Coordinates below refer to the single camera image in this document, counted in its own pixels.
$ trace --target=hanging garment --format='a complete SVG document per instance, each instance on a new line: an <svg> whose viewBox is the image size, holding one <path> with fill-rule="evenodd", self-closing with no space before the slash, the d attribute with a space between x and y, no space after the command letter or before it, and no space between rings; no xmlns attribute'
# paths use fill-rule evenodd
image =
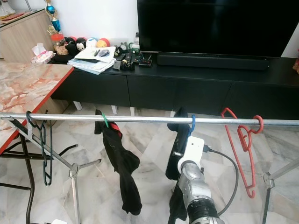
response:
<svg viewBox="0 0 299 224"><path fill-rule="evenodd" d="M188 114L185 111L185 109L181 107L176 112L174 117L187 118ZM178 156L174 156L173 152L184 154L190 127L188 124L167 124L167 126L171 131L177 132L178 134L174 141L171 154L169 156L168 165L166 169L166 176L170 180L177 181L179 178L178 161L180 160L180 158Z"/></svg>
<svg viewBox="0 0 299 224"><path fill-rule="evenodd" d="M180 108L178 112L176 112L174 117L187 118L188 114L183 108ZM180 157L174 156L173 152L178 152L181 154L185 153L190 127L188 124L167 124L167 126L170 130L175 131L178 134L174 141L171 154L169 156L168 165L166 169L166 176L168 179L177 181L180 175L178 171L178 161L180 160ZM187 219L187 211L184 205L183 193L178 186L178 182L169 201L169 208L170 216L168 219L168 224L175 224L177 218L183 221Z"/></svg>
<svg viewBox="0 0 299 224"><path fill-rule="evenodd" d="M100 110L96 110L96 115L102 115ZM127 213L139 215L142 204L137 186L132 177L132 172L140 164L140 160L132 152L126 150L122 144L122 133L114 122L95 122L94 134L103 132L103 142L108 158L114 167L114 171L120 175L122 209Z"/></svg>

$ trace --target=black tv cabinet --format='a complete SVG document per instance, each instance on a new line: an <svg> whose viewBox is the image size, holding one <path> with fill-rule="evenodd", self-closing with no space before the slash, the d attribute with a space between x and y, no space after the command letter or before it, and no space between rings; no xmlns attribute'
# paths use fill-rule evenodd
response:
<svg viewBox="0 0 299 224"><path fill-rule="evenodd" d="M52 98L149 109L220 115L225 107L240 118L299 119L299 75L295 59L271 59L265 71L157 65L135 71L108 69L94 75L79 69Z"/></svg>

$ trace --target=white wall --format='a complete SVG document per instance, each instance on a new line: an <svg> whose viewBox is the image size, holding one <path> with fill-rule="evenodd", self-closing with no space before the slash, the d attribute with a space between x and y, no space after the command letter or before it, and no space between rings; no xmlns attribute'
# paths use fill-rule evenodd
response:
<svg viewBox="0 0 299 224"><path fill-rule="evenodd" d="M28 0L32 8L44 8L44 0ZM138 32L137 0L52 0L65 36L84 36L131 42ZM9 0L14 9L28 9L25 0ZM299 24L282 57L298 57Z"/></svg>

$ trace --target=television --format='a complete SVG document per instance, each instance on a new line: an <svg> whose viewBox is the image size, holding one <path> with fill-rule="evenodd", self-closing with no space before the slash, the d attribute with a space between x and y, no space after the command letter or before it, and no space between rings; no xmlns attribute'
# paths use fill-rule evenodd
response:
<svg viewBox="0 0 299 224"><path fill-rule="evenodd" d="M140 50L281 57L299 0L137 0Z"/></svg>

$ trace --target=stack of papers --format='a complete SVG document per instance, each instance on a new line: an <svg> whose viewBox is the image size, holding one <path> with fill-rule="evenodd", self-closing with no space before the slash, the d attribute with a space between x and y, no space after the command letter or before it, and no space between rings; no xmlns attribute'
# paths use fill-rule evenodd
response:
<svg viewBox="0 0 299 224"><path fill-rule="evenodd" d="M97 50L109 50L110 53L107 56L99 57L94 56ZM107 48L86 48L75 56L74 59L68 61L68 64L75 68L93 73L100 74L106 69L112 67L116 61L114 58L115 47Z"/></svg>

